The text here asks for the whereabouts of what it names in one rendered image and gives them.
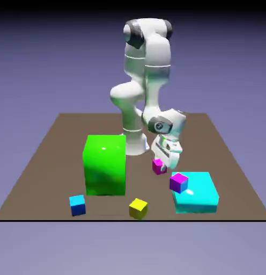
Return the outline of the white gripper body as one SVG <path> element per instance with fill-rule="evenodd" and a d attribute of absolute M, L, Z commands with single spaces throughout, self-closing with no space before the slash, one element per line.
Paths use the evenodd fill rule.
<path fill-rule="evenodd" d="M 175 169 L 182 153 L 178 137 L 156 137 L 151 145 L 154 158 L 161 159 L 167 169 Z"/>

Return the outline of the small magenta cube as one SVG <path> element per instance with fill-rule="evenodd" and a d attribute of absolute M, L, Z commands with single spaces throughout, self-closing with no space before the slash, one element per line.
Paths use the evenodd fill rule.
<path fill-rule="evenodd" d="M 164 163 L 162 162 L 161 159 L 157 158 L 157 159 L 153 159 L 152 160 L 152 170 L 154 171 L 154 173 L 156 175 L 160 175 L 160 174 L 164 174 L 166 172 L 161 172 L 160 169 L 161 167 L 164 165 Z"/>

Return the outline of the small purple cube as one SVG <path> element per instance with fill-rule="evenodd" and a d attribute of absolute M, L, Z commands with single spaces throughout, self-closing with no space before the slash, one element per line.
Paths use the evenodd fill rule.
<path fill-rule="evenodd" d="M 169 189 L 182 193 L 188 188 L 188 180 L 189 178 L 179 172 L 173 172 L 169 179 Z"/>

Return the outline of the small yellow cube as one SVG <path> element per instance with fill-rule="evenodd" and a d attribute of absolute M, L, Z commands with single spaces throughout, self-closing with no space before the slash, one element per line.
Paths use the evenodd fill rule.
<path fill-rule="evenodd" d="M 129 215 L 137 220 L 142 220 L 147 213 L 147 202 L 136 198 L 129 205 Z"/>

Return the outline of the small blue cube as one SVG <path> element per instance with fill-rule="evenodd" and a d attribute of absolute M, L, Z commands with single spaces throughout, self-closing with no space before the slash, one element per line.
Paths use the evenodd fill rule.
<path fill-rule="evenodd" d="M 85 198 L 83 195 L 69 197 L 69 204 L 72 216 L 86 214 Z"/>

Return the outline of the large cyan box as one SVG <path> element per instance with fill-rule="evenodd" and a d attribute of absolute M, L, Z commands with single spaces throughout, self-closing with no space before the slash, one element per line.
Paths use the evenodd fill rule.
<path fill-rule="evenodd" d="M 182 193 L 172 191 L 175 211 L 182 213 L 214 213 L 219 195 L 208 172 L 179 172 L 189 178 Z"/>

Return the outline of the large green box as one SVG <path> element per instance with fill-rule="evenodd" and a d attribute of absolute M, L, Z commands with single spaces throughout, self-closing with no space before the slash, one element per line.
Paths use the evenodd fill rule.
<path fill-rule="evenodd" d="M 88 196 L 125 195 L 125 136 L 88 135 L 83 167 Z"/>

